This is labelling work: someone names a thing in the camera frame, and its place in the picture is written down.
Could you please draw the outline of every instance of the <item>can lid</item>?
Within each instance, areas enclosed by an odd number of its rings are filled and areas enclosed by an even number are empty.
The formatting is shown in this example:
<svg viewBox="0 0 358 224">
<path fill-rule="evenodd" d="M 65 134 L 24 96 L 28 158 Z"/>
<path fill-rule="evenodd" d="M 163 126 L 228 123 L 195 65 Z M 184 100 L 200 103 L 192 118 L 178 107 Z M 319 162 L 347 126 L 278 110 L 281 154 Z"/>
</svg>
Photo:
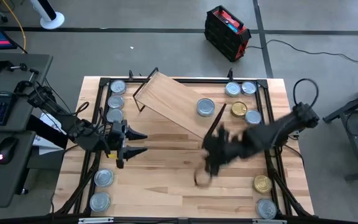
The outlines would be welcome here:
<svg viewBox="0 0 358 224">
<path fill-rule="evenodd" d="M 197 112 L 201 116 L 211 116 L 214 113 L 215 104 L 212 100 L 204 98 L 197 102 Z"/>
<path fill-rule="evenodd" d="M 122 96 L 110 96 L 108 105 L 112 109 L 121 109 L 124 106 L 124 99 Z"/>
<path fill-rule="evenodd" d="M 259 124 L 261 120 L 262 120 L 262 115 L 260 115 L 260 113 L 256 110 L 249 110 L 246 113 L 246 121 L 249 124 Z"/>
<path fill-rule="evenodd" d="M 127 85 L 123 80 L 116 80 L 111 84 L 110 89 L 114 94 L 121 95 L 125 93 Z"/>
<path fill-rule="evenodd" d="M 240 85 L 236 82 L 229 82 L 225 87 L 226 94 L 229 96 L 237 96 L 240 94 Z"/>
<path fill-rule="evenodd" d="M 106 118 L 107 121 L 109 122 L 113 122 L 113 121 L 121 122 L 122 119 L 124 119 L 124 114 L 120 109 L 110 109 L 109 112 L 107 112 Z"/>
<path fill-rule="evenodd" d="M 254 188 L 263 194 L 270 192 L 272 189 L 272 181 L 265 175 L 259 175 L 254 179 Z"/>
<path fill-rule="evenodd" d="M 254 94 L 256 92 L 256 86 L 252 82 L 243 82 L 241 85 L 241 89 L 245 94 Z"/>
<path fill-rule="evenodd" d="M 273 219 L 276 217 L 277 207 L 270 199 L 263 198 L 256 203 L 256 212 L 264 219 Z"/>
<path fill-rule="evenodd" d="M 114 180 L 114 173 L 109 169 L 101 169 L 94 175 L 94 182 L 99 187 L 108 187 Z"/>
<path fill-rule="evenodd" d="M 110 206 L 110 196 L 106 192 L 99 192 L 91 197 L 91 209 L 95 212 L 104 212 Z"/>
<path fill-rule="evenodd" d="M 244 116 L 247 112 L 247 106 L 243 102 L 235 102 L 231 106 L 231 112 L 236 116 Z"/>
</svg>

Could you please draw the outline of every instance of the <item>silver can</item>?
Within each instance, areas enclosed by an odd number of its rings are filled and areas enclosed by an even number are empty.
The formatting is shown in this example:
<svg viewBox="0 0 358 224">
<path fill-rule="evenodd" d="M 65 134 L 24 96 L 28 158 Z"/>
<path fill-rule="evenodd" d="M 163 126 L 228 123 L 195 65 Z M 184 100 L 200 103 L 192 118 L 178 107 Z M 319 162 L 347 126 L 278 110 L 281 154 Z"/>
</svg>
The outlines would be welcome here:
<svg viewBox="0 0 358 224">
<path fill-rule="evenodd" d="M 215 104 L 212 100 L 204 98 L 197 102 L 197 112 L 201 116 L 211 116 L 214 113 Z"/>
<path fill-rule="evenodd" d="M 262 115 L 259 111 L 249 110 L 244 119 L 247 124 L 259 124 L 262 121 Z"/>
<path fill-rule="evenodd" d="M 118 123 L 121 123 L 124 119 L 124 113 L 120 109 L 110 109 L 107 112 L 106 118 L 109 122 L 118 121 Z"/>
<path fill-rule="evenodd" d="M 99 192 L 92 195 L 89 202 L 92 211 L 105 212 L 110 207 L 110 195 L 106 192 Z"/>
<path fill-rule="evenodd" d="M 256 86 L 252 82 L 243 82 L 241 84 L 241 92 L 246 96 L 251 96 L 256 92 Z"/>
<path fill-rule="evenodd" d="M 273 219 L 276 217 L 277 207 L 270 199 L 263 198 L 256 203 L 256 212 L 264 219 Z"/>
<path fill-rule="evenodd" d="M 224 87 L 224 92 L 227 96 L 235 97 L 238 96 L 241 92 L 240 85 L 236 82 L 229 82 Z"/>
<path fill-rule="evenodd" d="M 123 80 L 116 80 L 111 84 L 110 89 L 113 95 L 122 95 L 127 91 L 127 84 Z"/>
<path fill-rule="evenodd" d="M 109 187 L 114 181 L 114 173 L 109 169 L 101 169 L 96 172 L 93 180 L 99 187 Z"/>
<path fill-rule="evenodd" d="M 122 96 L 110 96 L 108 105 L 112 109 L 121 109 L 124 107 L 124 99 Z"/>
</svg>

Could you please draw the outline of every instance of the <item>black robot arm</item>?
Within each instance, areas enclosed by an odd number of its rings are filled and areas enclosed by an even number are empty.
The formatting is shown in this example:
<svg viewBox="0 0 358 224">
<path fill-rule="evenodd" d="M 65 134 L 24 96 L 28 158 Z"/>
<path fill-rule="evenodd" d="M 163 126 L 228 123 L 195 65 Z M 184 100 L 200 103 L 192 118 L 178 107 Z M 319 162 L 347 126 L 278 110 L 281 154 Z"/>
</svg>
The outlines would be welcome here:
<svg viewBox="0 0 358 224">
<path fill-rule="evenodd" d="M 203 147 L 208 155 L 205 158 L 205 171 L 218 175 L 221 165 L 230 163 L 233 159 L 248 158 L 258 152 L 271 149 L 273 146 L 283 146 L 288 135 L 304 128 L 313 128 L 318 123 L 317 114 L 308 104 L 299 103 L 293 107 L 290 114 L 271 124 L 258 124 L 245 129 L 242 138 L 234 136 L 229 140 L 229 132 L 221 126 L 218 136 L 205 136 Z"/>
<path fill-rule="evenodd" d="M 125 144 L 126 139 L 130 141 L 147 138 L 147 135 L 132 130 L 126 120 L 110 123 L 112 126 L 110 132 L 100 133 L 98 125 L 94 126 L 88 120 L 77 117 L 78 113 L 89 105 L 88 102 L 80 106 L 77 112 L 69 113 L 56 103 L 51 88 L 41 85 L 37 87 L 34 85 L 33 88 L 34 91 L 27 96 L 27 102 L 56 118 L 62 124 L 62 129 L 68 138 L 82 149 L 91 152 L 103 150 L 106 156 L 109 156 L 111 151 L 117 151 L 117 167 L 121 169 L 124 167 L 124 159 L 128 160 L 147 150 L 145 147 L 130 147 Z"/>
</svg>

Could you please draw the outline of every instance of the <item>concrete floor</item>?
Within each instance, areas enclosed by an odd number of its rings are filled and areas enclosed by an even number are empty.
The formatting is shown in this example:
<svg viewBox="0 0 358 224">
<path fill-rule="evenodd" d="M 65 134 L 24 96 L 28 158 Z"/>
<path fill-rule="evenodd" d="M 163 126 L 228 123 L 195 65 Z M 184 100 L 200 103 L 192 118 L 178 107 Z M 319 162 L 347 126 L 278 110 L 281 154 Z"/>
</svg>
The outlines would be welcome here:
<svg viewBox="0 0 358 224">
<path fill-rule="evenodd" d="M 16 1 L 18 18 L 25 27 L 39 26 L 39 16 L 27 0 Z M 50 0 L 64 13 L 64 27 L 202 29 L 206 11 L 222 4 L 244 24 L 257 30 L 253 0 Z M 259 0 L 266 30 L 358 30 L 358 0 Z M 7 26 L 16 26 L 8 15 Z M 22 43 L 20 32 L 8 32 Z M 344 53 L 358 60 L 358 35 L 266 35 L 299 49 Z M 48 79 L 73 110 L 82 79 L 87 75 L 148 74 L 154 67 L 171 76 L 224 77 L 229 68 L 236 77 L 267 77 L 262 51 L 248 49 L 236 63 L 228 62 L 204 39 L 203 34 L 26 32 L 27 50 L 54 56 Z M 258 34 L 250 45 L 260 46 Z M 322 118 L 358 92 L 358 64 L 341 57 L 308 55 L 271 42 L 268 55 L 274 78 L 283 78 L 293 101 L 293 84 L 300 78 L 314 79 L 320 98 L 313 108 Z M 298 100 L 309 102 L 314 90 L 306 84 Z M 358 171 L 346 133 L 339 120 L 320 122 L 302 132 L 300 149 L 315 214 L 322 218 L 358 221 L 358 181 L 345 182 L 346 174 Z M 15 197 L 9 208 L 0 208 L 0 218 L 44 215 L 58 174 L 33 172 L 30 193 Z"/>
</svg>

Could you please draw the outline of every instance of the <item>wooden board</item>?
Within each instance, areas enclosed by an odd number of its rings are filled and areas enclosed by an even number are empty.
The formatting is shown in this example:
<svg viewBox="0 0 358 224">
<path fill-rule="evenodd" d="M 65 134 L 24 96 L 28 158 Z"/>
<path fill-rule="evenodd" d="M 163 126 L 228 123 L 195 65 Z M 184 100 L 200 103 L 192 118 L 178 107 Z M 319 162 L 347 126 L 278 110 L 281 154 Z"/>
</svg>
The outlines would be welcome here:
<svg viewBox="0 0 358 224">
<path fill-rule="evenodd" d="M 200 116 L 196 105 L 205 96 L 160 72 L 153 75 L 135 98 L 201 139 L 205 137 L 222 108 L 221 104 L 214 102 L 214 114 L 209 117 Z"/>
<path fill-rule="evenodd" d="M 80 114 L 81 118 L 91 119 L 94 98 L 97 94 L 100 77 L 85 77 L 78 105 L 89 101 L 89 108 Z M 282 79 L 268 80 L 273 114 L 277 119 L 290 112 Z M 125 119 L 136 131 L 149 135 L 148 139 L 131 141 L 131 146 L 147 146 L 149 150 L 125 163 L 124 169 L 117 169 L 115 161 L 102 156 L 100 168 L 108 168 L 115 173 L 112 186 L 97 187 L 96 191 L 108 192 L 111 206 L 107 212 L 93 213 L 96 216 L 115 217 L 209 217 L 209 218 L 258 218 L 255 203 L 270 195 L 258 194 L 252 189 L 256 175 L 266 174 L 263 154 L 240 161 L 237 160 L 222 169 L 219 177 L 213 180 L 208 189 L 194 186 L 193 171 L 205 153 L 200 149 L 201 139 L 183 129 L 155 111 L 145 108 L 139 112 L 132 94 L 139 84 L 128 85 L 123 95 Z M 217 103 L 227 103 L 222 116 L 224 125 L 232 133 L 246 127 L 245 122 L 233 117 L 229 110 L 235 101 L 243 101 L 249 109 L 256 109 L 255 98 L 241 96 L 230 98 L 224 94 L 222 84 L 186 84 L 195 92 Z M 289 146 L 299 150 L 298 143 L 290 141 Z M 78 185 L 84 150 L 76 149 L 65 154 L 53 202 L 59 209 Z M 308 185 L 301 159 L 284 148 L 283 165 L 289 189 L 306 211 L 313 213 Z M 85 188 L 81 211 L 88 198 Z"/>
</svg>

